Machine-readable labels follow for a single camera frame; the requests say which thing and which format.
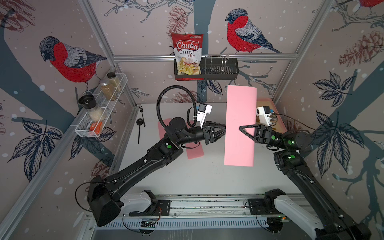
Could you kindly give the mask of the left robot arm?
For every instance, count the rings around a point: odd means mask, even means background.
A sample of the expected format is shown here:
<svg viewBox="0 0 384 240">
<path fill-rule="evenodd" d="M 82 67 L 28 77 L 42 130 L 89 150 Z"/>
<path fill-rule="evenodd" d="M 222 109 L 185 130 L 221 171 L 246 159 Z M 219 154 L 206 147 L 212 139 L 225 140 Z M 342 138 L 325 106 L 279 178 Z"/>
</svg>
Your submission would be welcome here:
<svg viewBox="0 0 384 240">
<path fill-rule="evenodd" d="M 96 176 L 90 181 L 87 202 L 97 226 L 105 226 L 114 220 L 124 206 L 122 196 L 149 174 L 176 160 L 183 153 L 185 144 L 204 141 L 208 145 L 226 133 L 224 124 L 212 121 L 205 122 L 202 127 L 188 128 L 183 118 L 176 117 L 168 124 L 164 121 L 160 124 L 166 133 L 145 156 L 116 174 L 104 179 Z"/>
</svg>

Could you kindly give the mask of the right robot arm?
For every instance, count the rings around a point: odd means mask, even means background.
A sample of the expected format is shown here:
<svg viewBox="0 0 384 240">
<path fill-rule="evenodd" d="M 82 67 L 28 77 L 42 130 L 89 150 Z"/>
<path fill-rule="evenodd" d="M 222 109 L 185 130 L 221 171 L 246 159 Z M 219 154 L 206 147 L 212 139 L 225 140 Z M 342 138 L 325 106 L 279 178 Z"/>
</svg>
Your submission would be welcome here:
<svg viewBox="0 0 384 240">
<path fill-rule="evenodd" d="M 264 125 L 240 126 L 240 132 L 274 152 L 278 170 L 291 180 L 310 204 L 314 213 L 295 203 L 284 191 L 265 192 L 263 200 L 250 199 L 255 217 L 282 214 L 313 240 L 369 240 L 367 225 L 356 222 L 340 207 L 316 179 L 302 154 L 311 144 L 308 131 L 278 133 Z"/>
</svg>

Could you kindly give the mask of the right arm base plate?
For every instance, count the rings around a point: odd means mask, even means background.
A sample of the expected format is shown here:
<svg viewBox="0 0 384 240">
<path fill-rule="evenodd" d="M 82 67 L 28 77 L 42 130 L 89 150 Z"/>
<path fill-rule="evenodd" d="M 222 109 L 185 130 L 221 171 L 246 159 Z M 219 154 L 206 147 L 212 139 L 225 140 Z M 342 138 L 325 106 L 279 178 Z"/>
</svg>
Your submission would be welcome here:
<svg viewBox="0 0 384 240">
<path fill-rule="evenodd" d="M 251 215 L 284 216 L 283 213 L 276 209 L 274 201 L 270 199 L 248 199 L 247 206 L 250 209 Z"/>
</svg>

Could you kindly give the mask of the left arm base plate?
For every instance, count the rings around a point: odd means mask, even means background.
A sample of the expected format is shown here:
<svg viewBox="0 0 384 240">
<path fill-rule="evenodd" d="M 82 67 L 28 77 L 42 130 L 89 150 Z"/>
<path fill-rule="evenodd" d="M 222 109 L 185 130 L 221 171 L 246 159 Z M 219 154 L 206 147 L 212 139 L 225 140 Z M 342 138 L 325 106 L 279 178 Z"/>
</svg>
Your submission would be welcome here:
<svg viewBox="0 0 384 240">
<path fill-rule="evenodd" d="M 171 200 L 157 200 L 150 204 L 150 206 L 143 212 L 130 212 L 130 217 L 162 217 L 169 216 L 171 208 Z"/>
</svg>

